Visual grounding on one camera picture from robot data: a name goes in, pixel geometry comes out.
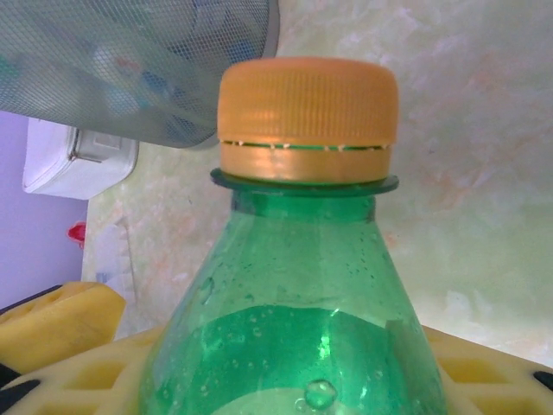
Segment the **water droplet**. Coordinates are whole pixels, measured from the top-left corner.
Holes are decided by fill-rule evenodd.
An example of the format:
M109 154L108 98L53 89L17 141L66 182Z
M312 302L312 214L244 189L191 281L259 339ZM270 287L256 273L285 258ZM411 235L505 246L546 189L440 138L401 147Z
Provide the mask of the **water droplet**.
M213 281L213 278L208 278L206 281L204 281L204 284L201 285L200 300L203 305L207 304L207 302L209 301L209 298L211 298L214 287L215 287L215 283Z
M305 388L305 402L316 411L324 411L329 408L338 393L333 384L328 380L319 379L309 382Z
M295 403L294 407L298 412L305 412L308 409L307 404L305 403L305 399L299 398Z

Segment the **marble surface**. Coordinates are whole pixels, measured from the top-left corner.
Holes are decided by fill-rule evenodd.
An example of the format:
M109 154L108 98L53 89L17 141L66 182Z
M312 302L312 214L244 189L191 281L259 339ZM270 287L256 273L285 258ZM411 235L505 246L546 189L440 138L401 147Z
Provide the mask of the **marble surface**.
M553 3L281 0L279 55L378 62L401 94L378 224L422 321L553 366ZM95 197L88 240L124 218L137 304L165 322L229 208L218 149L142 144L134 173ZM93 244L83 279L94 279Z

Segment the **green plastic bottle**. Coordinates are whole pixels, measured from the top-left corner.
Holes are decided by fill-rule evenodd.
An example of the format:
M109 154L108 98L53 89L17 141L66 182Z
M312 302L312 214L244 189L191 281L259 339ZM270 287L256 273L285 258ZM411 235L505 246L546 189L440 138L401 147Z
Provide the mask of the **green plastic bottle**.
M387 176L394 96L393 76L361 62L288 58L227 72L212 178L232 190L232 211L150 354L142 414L446 414L374 219L374 195L397 186ZM319 112L334 117L323 130L309 123Z

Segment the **white plastic box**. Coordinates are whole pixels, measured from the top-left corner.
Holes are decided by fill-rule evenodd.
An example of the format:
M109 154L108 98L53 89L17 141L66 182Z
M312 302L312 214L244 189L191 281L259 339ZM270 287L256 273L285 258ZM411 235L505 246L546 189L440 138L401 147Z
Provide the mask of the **white plastic box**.
M137 141L30 118L23 190L88 200L127 177L137 154Z

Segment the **bottle neck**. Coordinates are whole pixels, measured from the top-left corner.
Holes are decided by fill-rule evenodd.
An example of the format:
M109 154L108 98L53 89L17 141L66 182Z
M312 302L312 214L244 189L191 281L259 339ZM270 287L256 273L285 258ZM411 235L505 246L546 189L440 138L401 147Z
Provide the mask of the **bottle neck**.
M373 222L373 195L335 197L310 195L266 195L247 188L232 192L232 213L274 220L302 222Z

